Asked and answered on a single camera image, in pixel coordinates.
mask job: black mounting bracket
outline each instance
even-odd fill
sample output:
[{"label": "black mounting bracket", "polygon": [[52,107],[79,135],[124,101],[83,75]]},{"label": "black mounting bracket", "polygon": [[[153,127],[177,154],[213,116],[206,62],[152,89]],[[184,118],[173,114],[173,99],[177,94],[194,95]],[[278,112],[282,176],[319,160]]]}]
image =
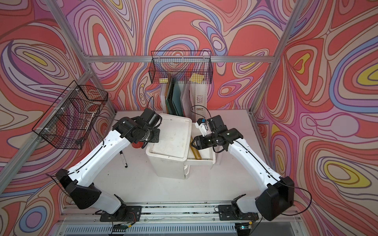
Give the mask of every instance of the black mounting bracket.
[{"label": "black mounting bracket", "polygon": [[132,222],[134,221],[134,215],[135,215],[135,222],[139,221],[140,216],[141,216],[141,210],[142,210],[141,206],[122,205],[120,209],[122,212],[124,212],[122,216],[117,215],[117,212],[114,214],[109,214],[106,211],[102,211],[100,221],[101,222],[125,222],[125,221]]},{"label": "black mounting bracket", "polygon": [[255,222],[259,219],[257,213],[244,213],[237,216],[232,211],[232,205],[218,205],[219,219],[221,221],[252,221]]}]

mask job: black cable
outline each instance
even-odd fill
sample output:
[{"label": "black cable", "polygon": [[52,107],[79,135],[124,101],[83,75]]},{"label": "black cable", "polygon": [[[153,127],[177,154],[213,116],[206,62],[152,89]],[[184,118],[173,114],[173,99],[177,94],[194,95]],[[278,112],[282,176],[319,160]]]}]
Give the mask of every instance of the black cable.
[{"label": "black cable", "polygon": [[221,152],[223,152],[225,149],[223,148],[222,150],[220,150],[220,151],[215,151],[215,149],[214,149],[214,146],[213,146],[213,151],[215,152],[215,153],[221,153]]},{"label": "black cable", "polygon": [[147,103],[147,108],[148,108],[148,105],[150,105],[150,101],[151,101],[151,99],[153,98],[153,104],[152,104],[152,109],[153,109],[153,107],[154,107],[154,105],[155,105],[155,98],[152,96],[152,97],[150,97],[150,99],[148,100],[148,103]]},{"label": "black cable", "polygon": [[108,119],[110,119],[110,120],[116,120],[116,119],[113,119],[113,118],[109,118],[109,117],[107,117],[107,116],[99,116],[99,117],[105,117],[105,118],[108,118]]},{"label": "black cable", "polygon": [[86,163],[84,163],[84,165],[82,165],[81,167],[79,167],[77,170],[75,170],[75,172],[77,172],[79,169],[81,169],[81,168],[83,168],[83,166],[85,166],[92,158],[94,158],[94,156],[101,150],[103,148],[103,146],[101,146],[98,150],[97,150],[97,152],[89,159],[89,160],[87,160],[87,162]]},{"label": "black cable", "polygon": [[77,170],[75,170],[75,171],[73,171],[73,172],[71,172],[71,173],[68,173],[68,174],[65,174],[65,175],[62,175],[61,177],[63,177],[63,176],[67,176],[67,175],[70,175],[70,174],[73,174],[73,173],[75,173],[75,172],[77,172],[79,169],[81,169],[83,166],[85,166],[102,148],[103,148],[104,146],[101,146],[100,148],[99,148],[99,150],[97,150],[97,152],[89,159],[89,160],[87,160],[87,162],[86,163],[84,163],[81,167],[79,167]]},{"label": "black cable", "polygon": [[159,120],[160,120],[160,123],[157,126],[155,126],[154,128],[158,128],[161,125],[161,122],[163,121],[163,118],[160,116]]},{"label": "black cable", "polygon": [[257,223],[256,227],[255,227],[254,229],[251,230],[250,235],[252,235],[253,231],[256,230],[256,228],[257,228],[258,225],[261,223],[261,221],[262,221],[262,217],[261,217],[260,221]]},{"label": "black cable", "polygon": [[204,120],[205,120],[205,129],[206,129],[206,131],[207,131],[207,130],[208,130],[208,124],[207,124],[207,121],[206,121],[206,117],[204,117],[203,115],[198,114],[198,113],[195,113],[194,111],[192,111],[192,108],[195,107],[195,106],[202,106],[202,105],[194,105],[194,106],[190,107],[190,111],[193,112],[194,114],[199,115],[199,116],[202,116],[202,117],[204,118]]},{"label": "black cable", "polygon": [[[242,147],[244,147],[244,149],[245,150],[247,150],[248,152],[249,152],[249,154],[251,154],[251,156],[253,156],[255,159],[256,159],[256,161],[265,169],[265,171],[275,180],[275,181],[277,181],[277,182],[279,182],[276,178],[274,178],[274,176],[265,168],[265,166],[263,165],[263,164],[261,164],[261,162],[243,145],[243,144],[241,144],[240,142],[238,142],[238,141],[236,141],[236,140],[233,140],[233,141],[235,141],[235,142],[237,142],[237,143],[239,143]],[[284,216],[296,216],[296,215],[299,215],[299,214],[302,214],[303,212],[305,212],[305,211],[307,211],[309,208],[310,208],[310,206],[311,206],[311,203],[312,203],[312,194],[307,190],[307,189],[304,189],[304,188],[300,188],[300,187],[293,187],[293,186],[289,186],[289,185],[286,185],[286,184],[284,184],[284,183],[281,183],[281,182],[279,182],[280,184],[282,184],[282,185],[284,185],[284,186],[287,186],[287,187],[290,187],[290,188],[297,188],[297,189],[300,189],[300,190],[303,190],[303,191],[306,191],[306,192],[308,192],[309,193],[309,195],[310,195],[310,202],[309,202],[309,204],[308,204],[308,206],[306,207],[306,209],[304,209],[303,211],[301,211],[301,212],[298,212],[298,213],[295,213],[295,214],[291,214],[291,215],[288,215],[288,214],[284,214],[284,213],[281,213],[282,215],[284,215]]]},{"label": "black cable", "polygon": [[208,111],[210,118],[212,117],[211,114],[210,114],[210,111],[209,111],[205,106],[202,106],[202,105],[194,105],[194,106],[192,106],[192,107],[195,107],[195,106],[201,106],[201,107],[205,108],[205,109]]},{"label": "black cable", "polygon": [[104,146],[105,145],[105,141],[104,139],[101,137],[101,135],[97,132],[97,130],[93,129],[97,134],[98,136],[100,137],[100,139],[102,139],[102,145]]},{"label": "black cable", "polygon": [[67,196],[67,197],[70,197],[69,196],[69,194],[68,193],[66,193],[66,191],[64,191],[63,189],[62,189],[62,187],[58,184],[58,182],[56,182],[56,180],[51,176],[51,175],[49,175],[49,174],[46,174],[48,177],[50,177],[55,183],[56,183],[56,185],[58,185],[58,187],[61,189],[61,191]]},{"label": "black cable", "polygon": [[102,210],[98,210],[94,213],[94,215],[102,215],[102,214],[99,214],[99,212],[102,211]]}]

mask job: wire basket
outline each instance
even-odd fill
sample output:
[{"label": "wire basket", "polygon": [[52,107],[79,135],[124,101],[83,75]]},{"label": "wire basket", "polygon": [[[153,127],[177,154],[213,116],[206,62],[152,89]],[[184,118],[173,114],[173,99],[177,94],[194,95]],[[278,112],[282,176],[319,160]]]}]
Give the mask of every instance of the wire basket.
[{"label": "wire basket", "polygon": [[151,83],[168,83],[168,78],[175,83],[212,83],[211,51],[152,51],[151,54]]},{"label": "wire basket", "polygon": [[97,117],[108,101],[106,91],[90,85],[76,85],[71,90],[68,98],[56,108],[48,123],[39,128],[39,133],[34,130],[35,126],[33,127],[35,133],[55,148],[82,149]]}]

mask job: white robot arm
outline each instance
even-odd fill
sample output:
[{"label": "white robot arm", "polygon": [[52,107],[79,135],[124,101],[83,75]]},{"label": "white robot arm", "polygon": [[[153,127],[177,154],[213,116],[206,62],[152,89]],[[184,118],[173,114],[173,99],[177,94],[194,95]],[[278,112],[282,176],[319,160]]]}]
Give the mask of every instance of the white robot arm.
[{"label": "white robot arm", "polygon": [[162,121],[154,111],[146,108],[141,116],[120,119],[97,147],[84,159],[69,168],[61,169],[56,178],[65,188],[79,209],[94,207],[113,214],[121,221],[126,215],[126,205],[116,195],[97,188],[93,180],[98,173],[130,143],[159,142],[160,130],[156,125]]},{"label": "white robot arm", "polygon": [[234,215],[260,212],[271,221],[294,203],[294,182],[290,177],[282,178],[272,170],[248,145],[236,129],[227,129],[220,116],[207,120],[209,128],[205,129],[203,119],[197,121],[196,127],[201,131],[191,145],[196,149],[222,146],[246,168],[254,178],[261,191],[260,196],[241,195],[232,201]]}]

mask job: black marker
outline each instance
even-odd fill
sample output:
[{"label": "black marker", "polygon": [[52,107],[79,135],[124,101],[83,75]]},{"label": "black marker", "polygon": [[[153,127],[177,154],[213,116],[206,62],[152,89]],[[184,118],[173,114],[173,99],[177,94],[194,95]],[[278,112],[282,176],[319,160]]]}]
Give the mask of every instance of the black marker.
[{"label": "black marker", "polygon": [[122,158],[123,164],[125,165],[125,168],[127,168],[127,163],[126,163],[125,156],[123,155],[123,152],[120,151],[119,153],[121,154],[121,158]]}]

